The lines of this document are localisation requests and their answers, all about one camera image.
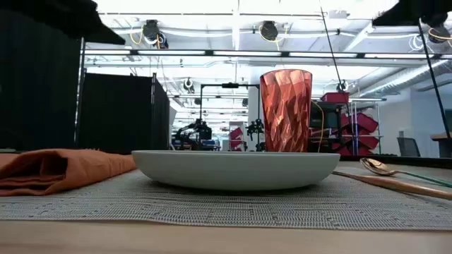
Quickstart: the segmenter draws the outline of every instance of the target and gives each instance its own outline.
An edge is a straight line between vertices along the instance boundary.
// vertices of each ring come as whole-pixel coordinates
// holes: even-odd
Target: office chair
[[[400,155],[406,157],[421,157],[414,138],[397,138]]]

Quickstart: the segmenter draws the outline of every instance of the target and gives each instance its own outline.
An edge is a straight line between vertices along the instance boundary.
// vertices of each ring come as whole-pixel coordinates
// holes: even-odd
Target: black cable
[[[422,44],[424,45],[425,56],[427,58],[427,63],[429,64],[430,75],[432,76],[433,86],[435,88],[436,99],[438,100],[439,110],[441,111],[441,117],[443,119],[444,130],[446,131],[447,138],[451,138],[451,134],[449,133],[449,127],[447,126],[446,115],[444,113],[443,102],[441,101],[441,96],[439,95],[438,85],[436,84],[435,73],[432,68],[432,61],[430,61],[429,50],[427,49],[427,43],[425,42],[424,32],[422,31],[421,22],[417,24],[419,28],[419,33],[422,38]]]
[[[338,80],[339,80],[339,83],[340,83],[341,79],[340,79],[338,64],[336,63],[336,58],[334,57],[333,46],[331,45],[330,35],[328,34],[328,27],[326,26],[325,14],[323,14],[322,3],[321,3],[320,0],[319,0],[319,5],[320,5],[320,12],[322,12],[323,24],[325,25],[326,37],[328,38],[328,44],[330,45],[331,56],[333,57],[334,67],[336,69],[336,74],[338,74]],[[347,109],[348,116],[351,118],[352,115],[350,114],[350,108],[348,107],[348,102],[345,103],[345,107]],[[353,142],[355,141],[355,132],[353,131],[353,126],[352,126],[352,140],[353,140]]]

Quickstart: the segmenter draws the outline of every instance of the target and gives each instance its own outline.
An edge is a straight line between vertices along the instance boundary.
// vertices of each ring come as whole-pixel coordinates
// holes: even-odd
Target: utensil
[[[442,198],[445,200],[452,200],[452,193],[448,193],[442,190],[435,190],[432,188],[426,188],[417,186],[410,183],[403,183],[394,179],[388,179],[378,176],[357,176],[353,174],[346,174],[343,172],[333,171],[332,174],[338,176],[345,176],[351,179],[355,179],[364,183],[371,184],[373,186],[383,187],[394,191],[402,191],[406,193],[414,193],[419,195],[425,195],[429,197]]]
[[[392,176],[397,173],[402,173],[402,174],[407,174],[409,176],[414,176],[414,177],[417,177],[420,179],[424,179],[427,181],[431,181],[433,183],[438,183],[443,186],[452,188],[452,183],[448,182],[448,181],[434,179],[434,178],[427,177],[427,176],[421,176],[421,175],[406,172],[406,171],[399,171],[399,170],[391,170],[390,171],[390,170],[388,170],[388,166],[386,166],[383,162],[377,161],[376,159],[361,158],[360,162],[366,169],[368,169],[368,170],[372,171],[373,173],[378,174],[380,176]]]

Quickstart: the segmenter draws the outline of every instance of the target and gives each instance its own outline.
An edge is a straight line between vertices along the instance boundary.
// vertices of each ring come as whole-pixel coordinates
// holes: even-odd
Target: white plate
[[[229,191],[296,188],[318,183],[340,155],[289,152],[133,151],[152,180],[175,186]]]

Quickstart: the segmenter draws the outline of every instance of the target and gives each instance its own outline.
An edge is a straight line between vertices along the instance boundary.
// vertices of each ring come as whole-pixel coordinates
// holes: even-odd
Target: red faceted glass
[[[261,76],[261,96],[269,152],[306,152],[312,74],[278,70]]]

